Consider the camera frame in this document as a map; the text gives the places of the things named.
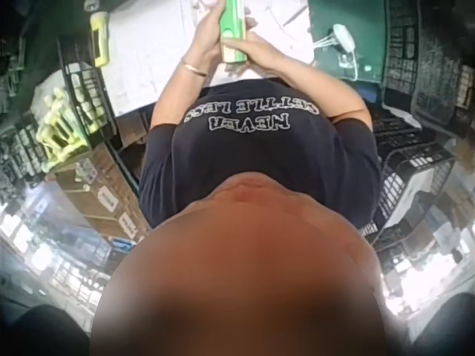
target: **white sticker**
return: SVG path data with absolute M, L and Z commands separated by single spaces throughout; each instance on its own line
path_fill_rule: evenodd
M 112 194 L 111 191 L 109 191 L 105 185 L 103 185 L 97 192 L 97 199 L 111 213 L 113 213 L 119 205 L 119 200 Z
M 133 239 L 135 235 L 137 235 L 138 229 L 135 226 L 134 222 L 132 219 L 127 215 L 127 213 L 124 213 L 120 216 L 119 218 L 119 224 L 122 226 L 122 229 L 124 232 L 131 238 Z
M 97 178 L 97 169 L 89 158 L 76 163 L 76 171 L 87 184 L 92 184 Z

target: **person's left hand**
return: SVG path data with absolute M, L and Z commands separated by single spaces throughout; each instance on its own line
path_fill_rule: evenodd
M 200 21 L 194 33 L 193 42 L 183 57 L 193 67 L 208 73 L 212 65 L 220 58 L 220 17 L 226 8 L 226 0 L 217 0 Z

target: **green device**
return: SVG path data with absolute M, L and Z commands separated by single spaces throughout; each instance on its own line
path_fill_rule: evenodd
M 246 38 L 246 18 L 244 0 L 226 0 L 226 8 L 220 20 L 221 37 L 228 39 Z M 223 62 L 242 63 L 247 61 L 246 54 L 226 46 L 221 47 Z

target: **t-shirt sleeve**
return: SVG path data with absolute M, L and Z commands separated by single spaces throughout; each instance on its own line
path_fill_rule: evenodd
M 381 166 L 373 132 L 356 119 L 335 125 L 338 212 L 356 228 L 373 218 L 381 194 Z
M 147 135 L 139 185 L 140 209 L 152 228 L 174 214 L 171 194 L 171 141 L 176 125 L 152 128 Z

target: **bracelet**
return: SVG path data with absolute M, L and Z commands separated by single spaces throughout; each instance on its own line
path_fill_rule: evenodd
M 202 72 L 201 70 L 198 70 L 197 68 L 193 67 L 192 65 L 189 65 L 188 63 L 186 63 L 183 58 L 181 59 L 181 64 L 183 65 L 183 67 L 185 67 L 186 69 L 188 69 L 190 72 L 192 72 L 193 74 L 196 74 L 197 76 L 202 76 L 203 78 L 206 78 L 208 76 L 207 73 L 204 73 Z

